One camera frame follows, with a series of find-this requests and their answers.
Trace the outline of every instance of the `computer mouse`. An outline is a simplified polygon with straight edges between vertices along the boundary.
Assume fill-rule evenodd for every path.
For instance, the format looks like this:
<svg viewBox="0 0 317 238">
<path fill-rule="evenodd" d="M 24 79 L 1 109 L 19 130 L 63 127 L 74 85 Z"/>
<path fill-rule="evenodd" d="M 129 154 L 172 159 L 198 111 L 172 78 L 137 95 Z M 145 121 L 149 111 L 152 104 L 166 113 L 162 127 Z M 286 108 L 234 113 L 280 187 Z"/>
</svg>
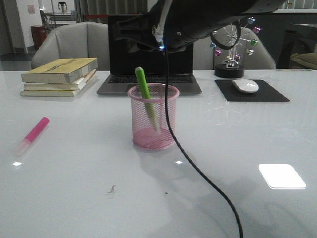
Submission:
<svg viewBox="0 0 317 238">
<path fill-rule="evenodd" d="M 235 86 L 235 88 L 242 93 L 255 93 L 259 89 L 257 83 L 250 79 L 235 79 L 232 81 L 232 83 Z"/>
</svg>

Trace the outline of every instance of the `stack of books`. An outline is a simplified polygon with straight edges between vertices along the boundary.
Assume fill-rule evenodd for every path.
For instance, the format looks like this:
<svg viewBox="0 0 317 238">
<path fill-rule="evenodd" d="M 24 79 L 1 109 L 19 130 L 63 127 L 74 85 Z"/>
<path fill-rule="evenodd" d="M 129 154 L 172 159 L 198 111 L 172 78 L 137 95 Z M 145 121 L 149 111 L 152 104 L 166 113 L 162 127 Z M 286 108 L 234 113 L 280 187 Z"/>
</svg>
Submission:
<svg viewBox="0 0 317 238">
<path fill-rule="evenodd" d="M 74 97 L 94 77 L 97 58 L 57 59 L 21 75 L 21 96 Z"/>
</svg>

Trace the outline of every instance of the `chair backrest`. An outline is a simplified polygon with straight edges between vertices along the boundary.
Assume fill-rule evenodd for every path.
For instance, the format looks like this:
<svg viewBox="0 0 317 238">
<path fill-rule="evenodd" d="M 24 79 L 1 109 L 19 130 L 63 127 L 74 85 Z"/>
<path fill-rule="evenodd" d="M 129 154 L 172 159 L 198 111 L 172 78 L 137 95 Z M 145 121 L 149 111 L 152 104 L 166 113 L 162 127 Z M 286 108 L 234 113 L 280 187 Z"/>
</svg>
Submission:
<svg viewBox="0 0 317 238">
<path fill-rule="evenodd" d="M 98 58 L 98 70 L 109 70 L 108 25 L 81 22 L 55 28 L 32 58 L 36 68 L 56 59 Z"/>
<path fill-rule="evenodd" d="M 219 35 L 225 36 L 231 26 L 226 26 L 217 31 Z M 256 39 L 258 44 L 252 46 L 250 41 Z M 198 40 L 194 43 L 194 69 L 196 70 L 209 70 L 214 69 L 214 66 L 221 64 L 229 50 L 222 50 L 221 55 L 215 56 L 213 50 L 210 48 L 211 39 L 209 37 Z M 239 63 L 245 69 L 276 69 L 276 64 L 272 56 L 266 50 L 258 36 L 249 28 L 241 30 L 241 38 L 236 46 L 237 53 L 241 55 Z M 254 50 L 252 55 L 247 55 L 247 49 Z"/>
</svg>

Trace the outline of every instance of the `glossy table surface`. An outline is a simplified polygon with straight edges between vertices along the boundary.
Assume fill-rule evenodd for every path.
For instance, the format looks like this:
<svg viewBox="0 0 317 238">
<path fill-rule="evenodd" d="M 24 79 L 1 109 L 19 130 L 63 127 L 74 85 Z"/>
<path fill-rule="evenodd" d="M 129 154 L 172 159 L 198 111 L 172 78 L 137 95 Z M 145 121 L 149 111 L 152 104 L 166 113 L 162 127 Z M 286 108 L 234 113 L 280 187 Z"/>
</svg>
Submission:
<svg viewBox="0 0 317 238">
<path fill-rule="evenodd" d="M 96 95 L 109 72 L 74 98 L 20 97 L 21 73 L 0 72 L 0 237 L 239 237 L 229 205 L 176 145 L 133 146 L 130 98 Z M 177 99 L 175 134 L 231 199 L 244 237 L 317 237 L 316 71 L 246 70 L 287 103 L 228 102 L 213 71 L 194 75 L 203 93 Z M 42 117 L 48 127 L 13 166 Z M 259 165 L 291 165 L 306 186 L 272 189 Z"/>
</svg>

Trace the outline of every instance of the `black mouse pad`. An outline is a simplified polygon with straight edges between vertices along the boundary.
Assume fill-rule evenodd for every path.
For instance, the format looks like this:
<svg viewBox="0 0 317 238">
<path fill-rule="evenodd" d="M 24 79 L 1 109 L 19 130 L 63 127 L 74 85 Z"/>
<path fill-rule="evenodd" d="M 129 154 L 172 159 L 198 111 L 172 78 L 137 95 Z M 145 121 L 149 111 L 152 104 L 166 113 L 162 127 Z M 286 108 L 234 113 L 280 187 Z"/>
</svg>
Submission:
<svg viewBox="0 0 317 238">
<path fill-rule="evenodd" d="M 259 90 L 255 93 L 239 92 L 230 79 L 217 79 L 216 84 L 222 91 L 228 101 L 233 102 L 289 102 L 289 100 L 279 93 L 275 88 L 266 83 L 264 80 L 253 79 Z"/>
</svg>

